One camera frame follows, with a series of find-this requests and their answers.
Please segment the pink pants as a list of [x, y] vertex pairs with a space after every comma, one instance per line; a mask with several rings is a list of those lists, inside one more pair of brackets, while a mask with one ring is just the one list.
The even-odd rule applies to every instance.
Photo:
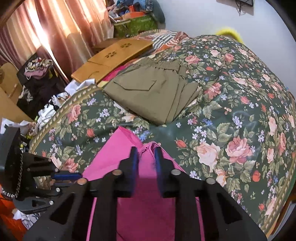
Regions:
[[130, 130], [119, 127], [92, 163], [84, 170], [89, 181], [116, 169], [136, 147], [139, 156], [138, 180], [132, 198], [117, 200], [117, 240], [174, 240], [175, 200], [162, 198], [157, 185], [154, 141], [144, 144]]

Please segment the floral bedspread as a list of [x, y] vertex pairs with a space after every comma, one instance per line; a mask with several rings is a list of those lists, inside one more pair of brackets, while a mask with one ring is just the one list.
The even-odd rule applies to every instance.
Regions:
[[295, 184], [293, 95], [249, 48], [226, 36], [183, 41], [119, 68], [107, 84], [145, 80], [149, 72], [178, 76], [196, 91], [170, 123], [152, 123], [89, 86], [62, 105], [30, 152], [82, 172], [126, 128], [143, 153], [161, 146], [190, 177], [214, 178], [270, 235]]

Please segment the clutter clothes heap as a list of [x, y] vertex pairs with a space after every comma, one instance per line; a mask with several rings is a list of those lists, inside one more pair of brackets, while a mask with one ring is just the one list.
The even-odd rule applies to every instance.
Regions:
[[22, 97], [18, 100], [17, 106], [32, 120], [38, 116], [38, 112], [44, 108], [53, 95], [63, 92], [66, 87], [66, 82], [55, 72], [54, 67], [49, 67], [41, 79], [34, 77], [27, 79], [25, 67], [37, 57], [37, 53], [32, 55], [16, 74], [22, 87], [29, 90], [29, 94], [33, 98], [31, 101], [27, 101], [25, 97]]

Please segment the olive green folded pants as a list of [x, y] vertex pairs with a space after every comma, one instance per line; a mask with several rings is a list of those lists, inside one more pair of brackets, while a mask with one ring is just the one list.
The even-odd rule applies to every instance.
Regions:
[[198, 95], [199, 85], [185, 80], [187, 67], [143, 58], [119, 73], [104, 92], [122, 107], [157, 125], [172, 122]]

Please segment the wooden lap table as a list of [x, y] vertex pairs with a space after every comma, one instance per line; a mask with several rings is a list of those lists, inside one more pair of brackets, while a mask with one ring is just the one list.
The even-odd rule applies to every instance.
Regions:
[[114, 69], [152, 48], [152, 41], [132, 38], [121, 39], [101, 50], [71, 74], [79, 83], [94, 79], [98, 84]]

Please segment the pink striped curtain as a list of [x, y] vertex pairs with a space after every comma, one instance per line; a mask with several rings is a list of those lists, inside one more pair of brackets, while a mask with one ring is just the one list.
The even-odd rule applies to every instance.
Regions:
[[113, 34], [106, 1], [1, 1], [1, 64], [17, 69], [43, 47], [68, 83]]

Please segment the green storage box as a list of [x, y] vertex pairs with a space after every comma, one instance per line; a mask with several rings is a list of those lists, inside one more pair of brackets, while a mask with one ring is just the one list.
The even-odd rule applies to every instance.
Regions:
[[158, 28], [156, 21], [149, 15], [121, 21], [113, 26], [115, 38], [129, 38]]

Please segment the yellow fluffy pillow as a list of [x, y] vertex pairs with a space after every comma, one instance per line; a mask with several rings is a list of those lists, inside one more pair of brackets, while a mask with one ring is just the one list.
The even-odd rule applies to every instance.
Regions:
[[235, 29], [230, 28], [230, 27], [224, 27], [224, 28], [218, 30], [215, 34], [230, 37], [230, 38], [236, 40], [237, 42], [240, 42], [242, 44], [244, 43], [243, 39], [241, 38], [241, 35]]

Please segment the striped patchwork cloth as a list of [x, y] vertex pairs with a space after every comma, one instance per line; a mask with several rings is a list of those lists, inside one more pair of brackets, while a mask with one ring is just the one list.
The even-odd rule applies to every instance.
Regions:
[[160, 51], [186, 42], [190, 37], [184, 32], [155, 29], [142, 32], [133, 39], [151, 41], [154, 51]]

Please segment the blue clothes pile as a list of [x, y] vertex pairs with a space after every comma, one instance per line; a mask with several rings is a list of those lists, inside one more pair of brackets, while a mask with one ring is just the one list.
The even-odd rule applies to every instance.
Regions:
[[107, 1], [107, 11], [110, 17], [123, 18], [132, 12], [143, 12], [151, 15], [158, 23], [165, 23], [165, 15], [158, 1]]

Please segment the wall mounted monitor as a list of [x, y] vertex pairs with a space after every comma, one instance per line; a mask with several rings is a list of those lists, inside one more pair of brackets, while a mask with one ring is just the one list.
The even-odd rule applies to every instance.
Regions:
[[235, 0], [235, 3], [236, 3], [236, 6], [237, 6], [237, 10], [238, 10], [238, 13], [241, 14], [241, 13], [246, 13], [245, 10], [242, 11], [242, 8], [243, 7], [247, 7], [247, 8], [251, 8], [251, 15], [253, 13], [253, 6], [254, 6], [254, 0]]

